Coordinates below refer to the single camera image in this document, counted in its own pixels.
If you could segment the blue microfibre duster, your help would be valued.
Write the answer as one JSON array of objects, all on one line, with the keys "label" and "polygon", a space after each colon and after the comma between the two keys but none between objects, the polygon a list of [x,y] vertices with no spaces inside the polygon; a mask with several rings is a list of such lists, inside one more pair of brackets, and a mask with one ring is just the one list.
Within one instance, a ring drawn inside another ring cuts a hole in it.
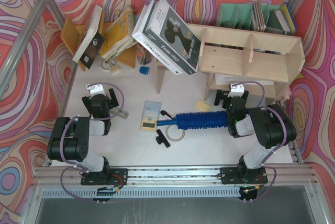
[{"label": "blue microfibre duster", "polygon": [[199,113],[181,113],[173,119],[159,120],[157,127],[177,125],[178,129],[208,129],[228,126],[228,116],[225,111],[209,111]]}]

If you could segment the roll of beige tape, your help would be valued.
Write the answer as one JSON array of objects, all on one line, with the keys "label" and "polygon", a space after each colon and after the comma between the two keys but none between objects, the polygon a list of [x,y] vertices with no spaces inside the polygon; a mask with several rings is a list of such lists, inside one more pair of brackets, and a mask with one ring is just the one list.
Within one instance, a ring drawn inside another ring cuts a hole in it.
[{"label": "roll of beige tape", "polygon": [[185,137],[185,130],[179,129],[177,125],[169,125],[165,129],[165,136],[169,141],[179,142]]}]

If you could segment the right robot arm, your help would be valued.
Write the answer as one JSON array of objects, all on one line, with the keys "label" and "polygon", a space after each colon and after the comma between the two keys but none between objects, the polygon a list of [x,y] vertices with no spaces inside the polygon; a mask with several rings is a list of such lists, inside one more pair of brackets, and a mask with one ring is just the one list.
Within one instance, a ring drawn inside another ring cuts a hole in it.
[{"label": "right robot arm", "polygon": [[264,163],[297,136],[295,126],[279,105],[246,108],[248,94],[231,97],[228,91],[216,92],[214,105],[222,102],[229,134],[234,138],[256,136],[251,150],[239,159],[237,166],[220,169],[218,177],[223,184],[266,184]]}]

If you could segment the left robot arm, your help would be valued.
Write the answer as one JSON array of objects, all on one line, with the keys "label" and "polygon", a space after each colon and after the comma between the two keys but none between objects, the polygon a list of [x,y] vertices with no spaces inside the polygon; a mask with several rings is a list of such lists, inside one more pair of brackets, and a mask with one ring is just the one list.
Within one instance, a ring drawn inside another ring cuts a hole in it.
[{"label": "left robot arm", "polygon": [[104,184],[111,179],[108,160],[89,150],[90,136],[106,136],[111,128],[110,110],[119,106],[112,88],[109,95],[101,85],[89,89],[90,96],[82,97],[89,116],[71,120],[69,117],[57,118],[47,147],[51,160],[78,165],[83,185]]}]

